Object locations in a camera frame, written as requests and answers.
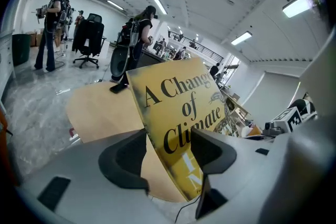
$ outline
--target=trash can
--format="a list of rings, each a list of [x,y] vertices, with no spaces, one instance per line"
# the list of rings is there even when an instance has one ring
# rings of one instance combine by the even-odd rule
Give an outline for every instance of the trash can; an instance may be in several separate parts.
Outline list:
[[[30,52],[30,35],[17,34],[12,36],[13,64],[21,65],[28,61]]]

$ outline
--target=ceiling light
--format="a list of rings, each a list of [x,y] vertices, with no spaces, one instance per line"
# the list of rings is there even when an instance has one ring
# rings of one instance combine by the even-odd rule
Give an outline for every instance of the ceiling light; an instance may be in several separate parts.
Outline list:
[[[312,0],[294,0],[282,8],[288,18],[312,8]]]
[[[160,8],[161,12],[164,14],[164,15],[167,15],[167,12],[166,10],[164,9],[164,7],[162,6],[161,4],[161,1],[160,0],[154,0],[155,3],[157,4],[157,6]]]
[[[113,2],[110,1],[110,0],[107,0],[107,2],[110,3],[110,4],[112,4],[113,6],[115,6],[115,7],[119,8],[119,9],[121,9],[121,10],[124,10],[122,7],[118,6],[117,4],[113,3]]]
[[[232,45],[237,45],[238,43],[243,42],[244,40],[250,38],[252,34],[249,31],[246,31],[240,37],[236,38],[234,41],[231,42]]]

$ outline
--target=yellow book cover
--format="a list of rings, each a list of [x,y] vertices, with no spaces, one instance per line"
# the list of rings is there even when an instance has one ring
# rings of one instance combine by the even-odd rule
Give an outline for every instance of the yellow book cover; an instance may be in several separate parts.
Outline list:
[[[191,127],[236,132],[215,81],[200,58],[138,68],[127,76],[160,161],[182,195],[195,198],[201,193],[203,173],[190,149]]]

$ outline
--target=gray floor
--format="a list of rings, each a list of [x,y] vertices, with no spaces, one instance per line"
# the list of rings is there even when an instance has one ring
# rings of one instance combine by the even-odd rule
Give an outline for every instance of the gray floor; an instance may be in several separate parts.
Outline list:
[[[30,49],[29,61],[15,67],[16,79],[12,80],[3,96],[7,110],[8,129],[14,133],[8,148],[17,165],[16,172],[24,180],[35,170],[48,163],[56,154],[70,146],[69,130],[72,128],[66,114],[66,104],[76,88],[96,83],[99,79],[107,81],[111,77],[109,62],[112,48],[106,59],[99,60],[99,69],[92,63],[72,63],[80,53],[72,52],[71,44],[65,57],[57,60],[65,63],[63,67],[47,73],[34,71],[37,48]],[[175,221],[179,209],[187,203],[173,203],[149,197],[161,212]],[[195,221],[197,202],[182,209],[176,223]]]

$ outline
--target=black office chair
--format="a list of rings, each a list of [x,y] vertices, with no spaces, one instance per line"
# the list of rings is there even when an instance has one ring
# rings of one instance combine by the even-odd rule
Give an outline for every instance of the black office chair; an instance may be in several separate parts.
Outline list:
[[[82,53],[81,56],[85,56],[73,61],[73,63],[82,61],[79,68],[82,68],[85,62],[92,62],[99,68],[98,59],[90,58],[89,56],[91,54],[95,56],[100,53],[104,31],[104,24],[101,22],[102,18],[100,15],[90,13],[89,17],[86,20],[83,20],[78,27],[72,43],[72,50],[75,50],[76,52],[79,50],[80,53]],[[85,46],[87,39],[89,40],[89,46]]]

